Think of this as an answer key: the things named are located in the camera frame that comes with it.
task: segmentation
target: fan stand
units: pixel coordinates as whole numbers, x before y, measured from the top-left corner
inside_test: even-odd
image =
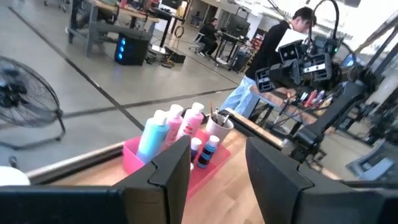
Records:
[[[57,137],[43,139],[43,140],[40,140],[40,141],[37,141],[37,142],[25,144],[25,145],[22,145],[22,146],[15,146],[15,145],[12,145],[12,144],[9,144],[9,143],[6,143],[6,142],[0,142],[0,146],[7,147],[7,148],[13,149],[13,150],[23,150],[23,149],[31,149],[33,147],[41,146],[43,144],[49,144],[49,143],[52,143],[52,142],[61,141],[63,136],[66,134],[65,125],[63,124],[63,121],[62,121],[62,111],[61,110],[57,110],[57,111],[55,111],[55,114],[57,115],[58,122],[60,123],[61,129],[62,129],[62,132]]]

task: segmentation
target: pink tray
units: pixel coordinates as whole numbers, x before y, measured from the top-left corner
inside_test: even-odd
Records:
[[[203,142],[203,144],[199,147],[200,154],[203,150],[203,145],[207,142],[209,136],[202,131],[198,131],[196,137],[201,139],[201,141]],[[124,142],[123,167],[129,175],[139,170],[144,165],[144,163],[136,156],[140,138],[141,137],[136,137],[134,139],[130,139]],[[211,178],[214,177],[217,171],[222,168],[222,166],[229,159],[230,156],[230,151],[227,150],[224,146],[220,145],[218,146],[217,151],[214,153],[206,169],[201,169],[197,167],[195,161],[195,168],[193,171],[191,171],[191,176],[189,180],[187,201]]]

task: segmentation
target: floor line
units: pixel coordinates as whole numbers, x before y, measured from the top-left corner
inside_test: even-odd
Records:
[[[87,82],[89,82],[94,88],[96,88],[108,101],[110,101],[122,114],[129,119],[133,124],[137,126],[141,131],[144,130],[144,125],[141,124],[133,115],[131,115],[122,105],[120,105],[109,93],[102,89],[93,79],[91,79],[82,69],[80,69],[75,63],[73,63],[58,47],[56,47],[51,41],[42,35],[30,22],[28,22],[23,16],[21,16],[12,7],[8,9],[15,14],[27,27],[29,27],[36,35],[38,35],[49,47],[51,47],[61,58],[66,61],[71,67],[73,67]]]
[[[173,101],[177,101],[177,100],[186,100],[186,99],[194,98],[197,96],[205,96],[205,95],[210,95],[210,94],[214,94],[214,93],[222,93],[224,91],[231,91],[234,89],[235,89],[235,87],[227,88],[227,89],[223,89],[223,90],[206,91],[203,93],[193,93],[193,94],[182,95],[182,96],[174,96],[174,97],[163,98],[163,99],[159,99],[159,100],[149,100],[149,101],[143,101],[143,102],[138,102],[138,103],[129,103],[129,104],[126,104],[123,106],[125,108],[134,108],[134,107],[138,107],[138,106],[148,106],[148,105],[154,105],[154,104],[159,104],[159,103],[168,103],[168,102],[173,102]]]
[[[182,96],[173,96],[173,97],[163,98],[163,99],[158,99],[158,100],[147,100],[147,101],[142,101],[142,102],[137,102],[137,103],[128,103],[128,104],[122,105],[122,107],[125,109],[129,109],[129,108],[135,108],[135,107],[139,107],[139,106],[148,106],[148,105],[154,105],[154,104],[159,104],[159,103],[169,103],[169,102],[173,102],[173,101],[177,101],[177,100],[186,100],[186,99],[190,99],[190,98],[194,98],[194,97],[198,97],[198,96],[222,93],[224,91],[231,91],[233,89],[234,88],[227,88],[227,89],[222,89],[222,90],[206,91],[203,93],[193,93],[193,94],[187,94],[187,95],[182,95]],[[104,107],[104,108],[95,108],[95,109],[90,109],[90,110],[65,113],[62,116],[62,118],[65,120],[65,119],[71,119],[71,118],[78,118],[80,116],[89,116],[89,115],[95,115],[95,114],[100,114],[100,113],[105,113],[105,112],[110,112],[110,111],[116,111],[116,110],[118,110],[117,107],[108,106],[108,107]],[[15,126],[11,123],[0,124],[0,130],[17,128],[17,127],[18,126]]]
[[[153,36],[153,38],[157,39],[157,41],[160,41],[160,39],[159,39],[158,37],[156,37],[156,36]],[[211,71],[213,71],[213,72],[216,73],[217,75],[219,75],[219,76],[221,76],[221,77],[223,77],[223,78],[225,78],[225,79],[227,79],[227,80],[229,80],[229,81],[231,81],[231,82],[233,82],[233,83],[235,83],[235,84],[237,84],[237,85],[239,84],[239,83],[237,83],[236,81],[234,81],[234,80],[228,78],[227,76],[221,74],[220,72],[217,72],[215,69],[212,69],[210,66],[205,65],[203,62],[200,62],[199,60],[197,60],[197,59],[195,59],[195,58],[189,56],[187,53],[183,52],[182,50],[180,50],[180,51],[181,51],[182,53],[184,53],[184,55],[185,55],[186,57],[188,57],[189,59],[192,59],[192,60],[196,61],[197,63],[199,63],[200,65],[202,65],[202,66],[204,66],[204,67],[206,67],[206,68],[208,68],[208,69],[210,69]]]

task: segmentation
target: floor fan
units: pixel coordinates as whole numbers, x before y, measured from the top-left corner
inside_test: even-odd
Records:
[[[0,142],[0,146],[14,150],[30,149],[60,141],[66,133],[59,100],[52,87],[27,65],[2,56],[0,56],[0,119],[11,125],[27,128],[42,128],[56,121],[60,123],[61,133],[52,138],[21,146]]]

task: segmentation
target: black box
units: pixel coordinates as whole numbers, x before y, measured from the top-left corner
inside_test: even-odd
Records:
[[[166,50],[166,53],[171,55],[171,61],[174,63],[184,63],[186,56],[181,51],[171,49],[170,47],[165,47],[164,49]]]
[[[132,31],[128,34],[119,33],[118,43],[114,51],[114,60],[120,65],[140,65],[147,56],[149,41],[152,34],[143,31]]]

